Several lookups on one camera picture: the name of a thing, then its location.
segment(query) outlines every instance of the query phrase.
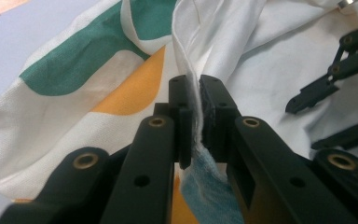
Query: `blue cloth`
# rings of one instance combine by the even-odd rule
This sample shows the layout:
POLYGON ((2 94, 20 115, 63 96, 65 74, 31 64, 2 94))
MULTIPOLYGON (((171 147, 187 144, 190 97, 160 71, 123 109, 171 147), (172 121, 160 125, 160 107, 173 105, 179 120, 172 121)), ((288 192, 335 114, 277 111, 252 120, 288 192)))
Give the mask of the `blue cloth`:
POLYGON ((181 191, 200 223, 243 223, 227 177, 221 174, 206 148, 193 151, 191 166, 184 171, 181 191))

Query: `fabric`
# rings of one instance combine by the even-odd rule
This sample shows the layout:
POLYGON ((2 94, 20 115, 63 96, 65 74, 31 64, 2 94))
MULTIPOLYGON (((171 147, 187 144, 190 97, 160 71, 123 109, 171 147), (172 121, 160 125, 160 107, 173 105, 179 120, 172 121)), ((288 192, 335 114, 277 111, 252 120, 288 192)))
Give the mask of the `fabric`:
MULTIPOLYGON (((101 1, 34 53, 0 96, 0 192, 33 199, 68 153, 122 149, 154 103, 168 101, 168 80, 186 74, 195 145, 180 190, 199 223, 242 223, 224 168, 202 145, 200 75, 224 81, 243 115, 265 120, 309 158, 310 141, 358 121, 358 77, 312 110, 284 114, 288 100, 324 74, 338 39, 358 28, 358 14, 336 7, 320 0, 101 1)), ((174 210, 186 207, 174 201, 181 202, 174 210)), ((180 212, 183 222, 195 222, 180 212)))

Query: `mounting hole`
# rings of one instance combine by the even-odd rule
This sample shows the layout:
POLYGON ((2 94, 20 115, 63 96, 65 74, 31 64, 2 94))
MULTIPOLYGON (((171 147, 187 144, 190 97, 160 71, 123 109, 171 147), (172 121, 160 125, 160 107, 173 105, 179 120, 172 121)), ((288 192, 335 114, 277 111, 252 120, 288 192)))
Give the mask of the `mounting hole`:
POLYGON ((244 119, 242 122, 244 125, 251 128, 256 128, 260 125, 260 122, 258 122, 257 119, 244 119))
POLYGON ((339 72, 339 66, 338 66, 338 65, 334 65, 334 66, 331 68, 331 72, 332 72, 332 73, 337 73, 337 72, 339 72))
POLYGON ((354 161, 344 155, 331 154, 327 159, 331 164, 343 170, 354 170, 356 168, 354 161))
POLYGON ((155 128, 159 128, 165 125, 165 119, 153 118, 149 120, 149 125, 155 128))
POLYGON ((96 154, 87 152, 76 157, 73 165, 78 170, 84 170, 95 165, 97 161, 98 161, 98 156, 96 154))
POLYGON ((150 178, 147 175, 138 175, 133 180, 133 185, 139 188, 146 187, 150 183, 150 178))
POLYGON ((348 35, 344 38, 344 44, 350 44, 352 42, 353 38, 348 35))
POLYGON ((293 186, 297 188, 302 189, 305 187, 305 181, 299 177, 292 177, 289 179, 289 181, 293 186))

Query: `green stripe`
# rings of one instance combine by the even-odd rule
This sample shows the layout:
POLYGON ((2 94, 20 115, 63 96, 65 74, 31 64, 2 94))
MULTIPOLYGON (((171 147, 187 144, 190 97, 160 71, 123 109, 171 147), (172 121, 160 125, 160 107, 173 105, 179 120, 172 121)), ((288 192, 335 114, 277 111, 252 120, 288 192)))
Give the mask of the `green stripe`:
POLYGON ((132 22, 139 39, 151 40, 171 34, 175 0, 131 1, 132 22))
MULTIPOLYGON (((165 7, 156 6, 156 3, 149 2, 149 8, 159 8, 167 10, 165 7)), ((133 5, 132 10, 139 11, 138 5, 133 5)), ((59 96, 69 94, 78 90, 101 66, 112 58, 120 50, 130 50, 146 60, 149 56, 138 49, 123 33, 120 23, 121 2, 110 7, 103 14, 98 16, 92 23, 76 34, 69 37, 57 48, 49 52, 45 57, 28 67, 20 77, 36 93, 48 96, 59 96)), ((152 21, 161 20, 155 17, 170 14, 169 20, 163 22, 161 26, 169 28, 158 28, 159 23, 153 24, 154 32, 141 36, 162 37, 171 32, 171 14, 173 8, 168 8, 169 12, 153 15, 152 21)))

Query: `screw hole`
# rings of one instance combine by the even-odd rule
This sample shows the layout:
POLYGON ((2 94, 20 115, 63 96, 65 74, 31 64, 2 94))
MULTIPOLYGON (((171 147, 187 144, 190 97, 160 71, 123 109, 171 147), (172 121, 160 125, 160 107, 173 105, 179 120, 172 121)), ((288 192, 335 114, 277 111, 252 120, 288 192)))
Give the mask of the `screw hole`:
POLYGON ((159 128, 161 126, 164 126, 165 124, 165 119, 160 119, 160 118, 154 118, 149 120, 149 125, 155 128, 159 128))
POLYGON ((347 160, 344 160, 342 158, 334 158, 333 160, 336 161, 339 164, 342 164, 342 165, 349 165, 350 164, 347 160))
POLYGON ((78 170, 84 170, 95 165, 98 161, 98 156, 94 153, 83 153, 74 160, 74 167, 78 170))
POLYGON ((338 66, 338 65, 335 65, 335 66, 331 69, 331 71, 332 71, 333 73, 339 72, 339 66, 338 66))
POLYGON ((133 184, 139 188, 146 187, 147 185, 149 185, 149 183, 150 183, 150 179, 147 175, 138 175, 133 180, 133 184))
POLYGON ((350 44, 352 42, 353 38, 349 35, 345 37, 344 44, 350 44))
POLYGON ((244 119, 242 122, 251 128, 256 128, 258 125, 260 125, 260 122, 258 122, 257 119, 244 119))
POLYGON ((299 178, 299 177, 292 177, 292 178, 290 178, 289 181, 290 181, 290 183, 291 183, 293 186, 295 186, 295 187, 297 187, 297 188, 302 189, 302 188, 305 187, 305 182, 304 182, 304 180, 301 179, 301 178, 299 178))

